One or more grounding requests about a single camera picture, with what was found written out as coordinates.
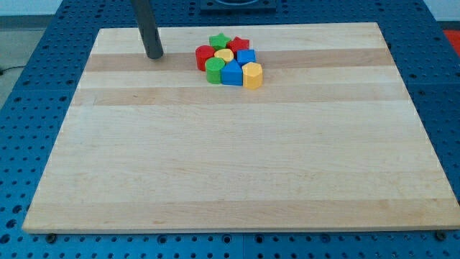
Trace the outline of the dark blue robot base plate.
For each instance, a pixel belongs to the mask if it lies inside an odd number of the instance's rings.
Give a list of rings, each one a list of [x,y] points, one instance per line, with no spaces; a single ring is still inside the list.
[[[199,0],[201,13],[217,11],[275,11],[278,0]]]

